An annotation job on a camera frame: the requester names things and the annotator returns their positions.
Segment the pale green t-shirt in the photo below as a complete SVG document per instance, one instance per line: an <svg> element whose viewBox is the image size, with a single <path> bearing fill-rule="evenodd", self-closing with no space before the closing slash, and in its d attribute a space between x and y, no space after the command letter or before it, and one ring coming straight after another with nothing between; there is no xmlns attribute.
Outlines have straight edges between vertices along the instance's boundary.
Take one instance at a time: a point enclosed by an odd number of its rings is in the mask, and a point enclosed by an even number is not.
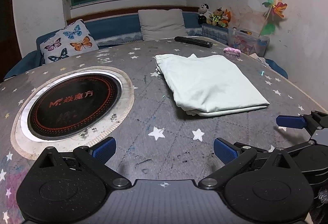
<svg viewBox="0 0 328 224"><path fill-rule="evenodd" d="M156 55L178 107L188 115L218 117L265 109L269 102L233 62L222 55Z"/></svg>

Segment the round induction cooktop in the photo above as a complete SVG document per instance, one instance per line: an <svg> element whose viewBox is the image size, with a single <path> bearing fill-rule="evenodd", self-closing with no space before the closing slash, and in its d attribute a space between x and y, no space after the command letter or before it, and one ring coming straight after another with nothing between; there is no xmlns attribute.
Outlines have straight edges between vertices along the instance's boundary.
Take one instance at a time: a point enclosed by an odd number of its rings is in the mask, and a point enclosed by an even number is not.
<svg viewBox="0 0 328 224"><path fill-rule="evenodd" d="M1 152L36 160L48 146L62 152L111 136L134 103L128 75L114 67L37 69L1 85Z"/></svg>

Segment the clear plastic toy box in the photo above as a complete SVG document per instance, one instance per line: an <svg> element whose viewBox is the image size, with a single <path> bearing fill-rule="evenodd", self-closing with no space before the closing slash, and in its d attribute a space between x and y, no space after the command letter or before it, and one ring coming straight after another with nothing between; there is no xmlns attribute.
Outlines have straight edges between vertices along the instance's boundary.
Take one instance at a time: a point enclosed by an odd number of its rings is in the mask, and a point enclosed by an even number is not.
<svg viewBox="0 0 328 224"><path fill-rule="evenodd" d="M237 28L229 28L228 37L228 46L239 49L246 55L255 53L259 57L264 57L266 48L270 44L269 37L265 35Z"/></svg>

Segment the pink wrapped packet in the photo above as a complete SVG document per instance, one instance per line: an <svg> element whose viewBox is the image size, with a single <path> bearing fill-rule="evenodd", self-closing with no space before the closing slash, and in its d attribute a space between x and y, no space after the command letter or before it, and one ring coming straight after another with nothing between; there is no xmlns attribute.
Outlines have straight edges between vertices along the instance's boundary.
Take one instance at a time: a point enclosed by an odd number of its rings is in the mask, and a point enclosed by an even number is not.
<svg viewBox="0 0 328 224"><path fill-rule="evenodd" d="M226 47L226 48L224 48L223 49L223 52L225 54L234 55L236 57L239 57L241 55L241 51L239 49L232 48L232 47Z"/></svg>

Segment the black remote control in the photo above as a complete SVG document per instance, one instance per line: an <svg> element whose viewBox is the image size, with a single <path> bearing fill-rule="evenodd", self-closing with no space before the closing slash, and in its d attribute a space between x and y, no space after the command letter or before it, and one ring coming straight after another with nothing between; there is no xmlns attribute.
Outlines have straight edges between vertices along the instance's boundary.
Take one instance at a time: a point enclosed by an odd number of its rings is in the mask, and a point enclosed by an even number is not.
<svg viewBox="0 0 328 224"><path fill-rule="evenodd" d="M212 42L204 41L201 39L195 39L191 37L175 37L176 42L180 43L186 43L186 44L192 44L192 45L197 45L205 48L211 48L213 46Z"/></svg>

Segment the colourful paper pinwheel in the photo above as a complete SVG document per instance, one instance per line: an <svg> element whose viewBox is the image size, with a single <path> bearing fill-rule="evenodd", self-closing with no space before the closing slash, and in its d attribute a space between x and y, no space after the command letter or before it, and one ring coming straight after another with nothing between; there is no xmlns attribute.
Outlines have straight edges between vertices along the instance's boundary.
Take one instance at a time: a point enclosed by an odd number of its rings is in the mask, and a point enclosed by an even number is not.
<svg viewBox="0 0 328 224"><path fill-rule="evenodd" d="M265 22L260 30L260 35L270 35L276 30L276 19L285 19L284 11L288 7L287 3L282 0L266 0L262 5L267 9L265 16Z"/></svg>

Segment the butterfly print cushion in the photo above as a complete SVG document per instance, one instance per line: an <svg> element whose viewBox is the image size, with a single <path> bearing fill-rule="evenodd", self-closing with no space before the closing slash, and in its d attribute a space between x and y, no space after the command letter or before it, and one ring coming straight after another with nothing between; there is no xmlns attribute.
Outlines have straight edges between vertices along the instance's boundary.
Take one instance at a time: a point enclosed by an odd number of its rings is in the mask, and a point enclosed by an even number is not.
<svg viewBox="0 0 328 224"><path fill-rule="evenodd" d="M68 57L98 50L98 45L91 36L83 20L55 32L49 39L40 44L43 63L50 64Z"/></svg>

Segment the blue bench sofa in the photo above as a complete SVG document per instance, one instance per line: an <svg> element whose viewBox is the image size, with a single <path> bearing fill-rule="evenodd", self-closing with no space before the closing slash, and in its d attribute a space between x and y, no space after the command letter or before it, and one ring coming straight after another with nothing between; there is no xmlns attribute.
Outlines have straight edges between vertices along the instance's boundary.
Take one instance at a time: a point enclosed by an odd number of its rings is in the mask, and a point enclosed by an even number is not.
<svg viewBox="0 0 328 224"><path fill-rule="evenodd" d="M227 28L198 24L198 14L195 12L183 12L182 15L189 36L204 36L222 44L228 44L229 31ZM100 49L142 40L141 26L137 13L87 21L85 25ZM41 53L40 45L55 36L56 33L56 31L53 31L38 37L36 39L37 49L28 53L19 61L6 74L5 80L44 65L44 55Z"/></svg>

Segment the orange fox plush toy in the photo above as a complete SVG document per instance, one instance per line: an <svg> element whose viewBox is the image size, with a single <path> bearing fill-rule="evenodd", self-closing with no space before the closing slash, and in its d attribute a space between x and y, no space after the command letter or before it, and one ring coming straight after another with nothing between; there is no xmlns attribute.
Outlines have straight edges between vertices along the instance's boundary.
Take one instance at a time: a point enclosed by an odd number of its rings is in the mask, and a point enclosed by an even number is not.
<svg viewBox="0 0 328 224"><path fill-rule="evenodd" d="M229 26L230 20L231 20L231 12L228 9L226 9L222 15L221 26L227 28Z"/></svg>

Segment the brown bear plush toy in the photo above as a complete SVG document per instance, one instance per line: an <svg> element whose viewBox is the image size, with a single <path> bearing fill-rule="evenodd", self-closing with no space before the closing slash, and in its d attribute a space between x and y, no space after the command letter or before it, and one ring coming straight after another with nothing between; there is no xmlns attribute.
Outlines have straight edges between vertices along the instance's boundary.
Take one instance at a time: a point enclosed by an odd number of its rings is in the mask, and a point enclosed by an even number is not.
<svg viewBox="0 0 328 224"><path fill-rule="evenodd" d="M222 8L217 8L213 13L210 13L207 18L207 24L217 26L219 21L222 20Z"/></svg>

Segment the beige cushion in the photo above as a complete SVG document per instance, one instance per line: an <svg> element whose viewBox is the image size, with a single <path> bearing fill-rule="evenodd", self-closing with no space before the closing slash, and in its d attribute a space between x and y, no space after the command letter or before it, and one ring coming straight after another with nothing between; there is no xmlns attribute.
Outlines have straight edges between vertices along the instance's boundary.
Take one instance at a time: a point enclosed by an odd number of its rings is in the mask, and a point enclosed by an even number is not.
<svg viewBox="0 0 328 224"><path fill-rule="evenodd" d="M138 18L144 41L188 36L181 9L139 10Z"/></svg>

